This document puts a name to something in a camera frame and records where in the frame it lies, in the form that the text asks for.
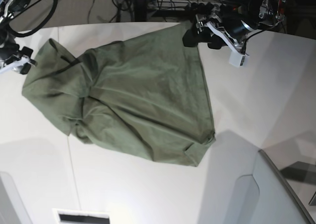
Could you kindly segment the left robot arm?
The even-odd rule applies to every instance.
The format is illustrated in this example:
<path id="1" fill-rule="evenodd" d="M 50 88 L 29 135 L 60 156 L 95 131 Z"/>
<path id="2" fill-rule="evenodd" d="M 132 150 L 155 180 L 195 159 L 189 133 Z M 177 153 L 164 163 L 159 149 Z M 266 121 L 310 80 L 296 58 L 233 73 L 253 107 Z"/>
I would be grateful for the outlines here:
<path id="1" fill-rule="evenodd" d="M 217 0 L 198 10 L 184 34 L 185 47 L 207 43 L 210 49 L 228 46 L 244 55 L 247 42 L 256 34 L 284 21 L 287 0 Z"/>

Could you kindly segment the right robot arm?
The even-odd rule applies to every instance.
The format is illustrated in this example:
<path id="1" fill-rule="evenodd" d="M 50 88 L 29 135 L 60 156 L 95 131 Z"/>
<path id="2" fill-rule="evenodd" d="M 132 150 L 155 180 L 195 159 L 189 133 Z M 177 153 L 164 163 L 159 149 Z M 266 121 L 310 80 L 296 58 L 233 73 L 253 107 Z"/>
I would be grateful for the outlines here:
<path id="1" fill-rule="evenodd" d="M 44 20 L 34 29 L 19 33 L 13 30 L 10 23 L 21 14 L 35 6 L 42 0 L 30 4 L 31 0 L 0 0 L 0 73 L 15 71 L 26 75 L 37 63 L 32 59 L 33 50 L 16 43 L 16 38 L 29 37 L 38 32 L 53 16 L 58 0 L 53 0 L 51 10 Z"/>

